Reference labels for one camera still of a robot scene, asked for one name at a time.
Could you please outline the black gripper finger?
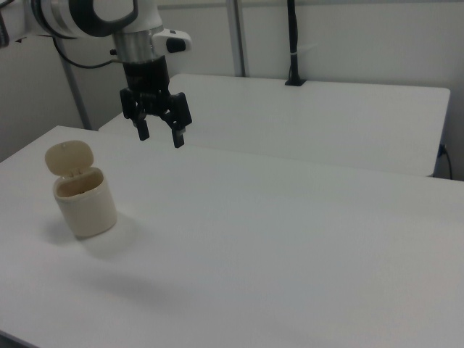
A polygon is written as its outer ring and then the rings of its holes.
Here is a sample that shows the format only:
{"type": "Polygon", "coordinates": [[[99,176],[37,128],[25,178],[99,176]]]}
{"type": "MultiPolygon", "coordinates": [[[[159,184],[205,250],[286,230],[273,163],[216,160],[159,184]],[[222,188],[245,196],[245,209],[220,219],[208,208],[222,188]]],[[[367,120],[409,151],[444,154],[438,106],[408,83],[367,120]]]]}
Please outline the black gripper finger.
{"type": "Polygon", "coordinates": [[[183,134],[186,127],[192,123],[189,105],[183,92],[169,95],[166,99],[165,110],[161,115],[171,129],[173,144],[176,149],[184,145],[183,134]]]}
{"type": "Polygon", "coordinates": [[[124,117],[132,121],[138,131],[139,139],[141,141],[147,140],[149,138],[149,129],[146,123],[146,110],[141,95],[129,88],[124,88],[120,91],[120,99],[124,117]]]}

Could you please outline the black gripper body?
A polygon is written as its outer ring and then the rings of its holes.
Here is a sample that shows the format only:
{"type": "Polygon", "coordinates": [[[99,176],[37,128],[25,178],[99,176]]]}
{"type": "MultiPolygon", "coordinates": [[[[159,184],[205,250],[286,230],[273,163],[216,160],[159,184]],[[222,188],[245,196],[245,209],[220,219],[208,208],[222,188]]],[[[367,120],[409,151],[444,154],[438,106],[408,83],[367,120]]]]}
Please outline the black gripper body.
{"type": "Polygon", "coordinates": [[[169,73],[165,57],[149,62],[123,63],[125,78],[130,90],[141,95],[147,115],[161,117],[169,91],[169,73]]]}

